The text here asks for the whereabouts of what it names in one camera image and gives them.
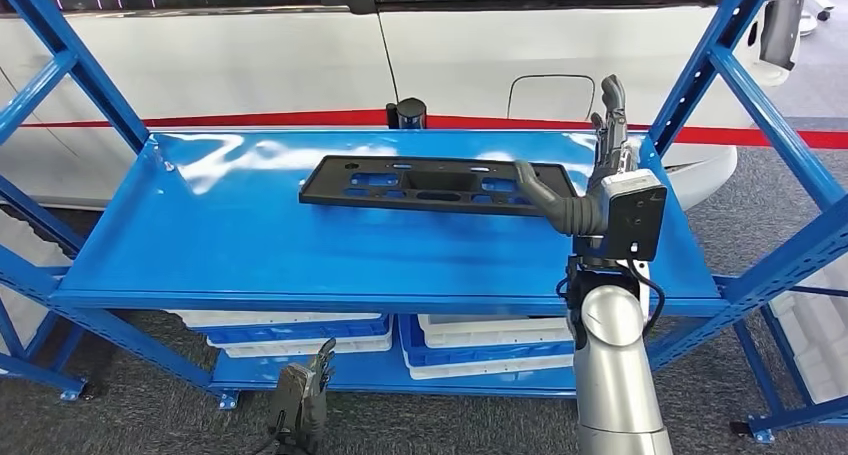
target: black cylindrical object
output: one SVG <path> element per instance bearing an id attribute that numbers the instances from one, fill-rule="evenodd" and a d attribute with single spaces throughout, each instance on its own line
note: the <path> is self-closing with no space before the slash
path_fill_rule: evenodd
<path id="1" fill-rule="evenodd" d="M 398 128 L 415 130 L 427 128 L 427 106 L 417 98 L 407 98 L 397 104 Z"/>

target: red stripe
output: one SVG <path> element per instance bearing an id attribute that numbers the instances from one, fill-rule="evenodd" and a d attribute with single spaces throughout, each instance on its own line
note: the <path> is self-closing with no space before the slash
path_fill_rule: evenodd
<path id="1" fill-rule="evenodd" d="M 241 115 L 212 115 L 200 117 L 151 118 L 144 120 L 151 128 L 162 127 L 279 127 L 287 125 L 301 126 L 374 126 L 385 125 L 386 113 L 382 109 L 339 110 L 320 112 L 284 112 L 251 113 Z M 454 115 L 430 115 L 427 117 L 430 128 L 443 129 L 586 129 L 588 122 L 568 122 L 556 120 L 518 120 L 490 117 L 461 117 Z M 81 121 L 60 123 L 26 124 L 24 127 L 40 128 L 106 128 L 107 121 Z M 646 125 L 631 125 L 634 129 L 647 129 Z M 812 148 L 848 149 L 846 131 L 798 132 L 807 145 Z M 676 139 L 680 143 L 703 143 L 715 145 L 745 145 L 767 147 L 768 140 L 756 128 L 716 128 L 684 127 Z"/>

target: blue plastic crate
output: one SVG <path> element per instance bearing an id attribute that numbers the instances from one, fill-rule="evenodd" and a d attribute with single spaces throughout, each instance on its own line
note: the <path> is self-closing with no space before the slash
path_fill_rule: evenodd
<path id="1" fill-rule="evenodd" d="M 424 343 L 424 332 L 418 325 L 416 315 L 399 315 L 398 328 L 401 346 L 407 354 L 409 364 L 415 367 L 548 357 L 574 353 L 574 342 L 571 341 L 469 348 L 430 348 Z"/>
<path id="2" fill-rule="evenodd" d="M 199 327 L 210 343 L 271 342 L 307 340 L 310 338 L 373 337 L 389 333 L 391 316 L 381 315 L 369 320 L 339 320 L 334 322 L 281 323 L 276 325 L 244 325 L 228 327 Z"/>

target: stacked crate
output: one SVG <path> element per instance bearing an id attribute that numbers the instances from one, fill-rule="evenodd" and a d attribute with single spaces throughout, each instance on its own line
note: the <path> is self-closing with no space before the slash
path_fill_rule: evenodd
<path id="1" fill-rule="evenodd" d="M 330 337 L 336 353 L 392 348 L 393 317 L 379 313 L 171 310 L 231 358 L 312 355 Z"/>
<path id="2" fill-rule="evenodd" d="M 416 380 L 570 367 L 574 343 L 561 317 L 399 316 L 401 346 Z"/>

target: lower shelf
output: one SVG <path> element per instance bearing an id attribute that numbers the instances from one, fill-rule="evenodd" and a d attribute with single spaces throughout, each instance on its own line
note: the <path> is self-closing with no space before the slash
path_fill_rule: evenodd
<path id="1" fill-rule="evenodd" d="M 210 386 L 223 390 L 272 390 L 280 369 L 307 357 L 229 358 L 218 356 Z M 397 330 L 386 352 L 337 354 L 332 390 L 441 395 L 495 395 L 504 397 L 574 398 L 571 368 L 413 380 L 403 362 Z"/>

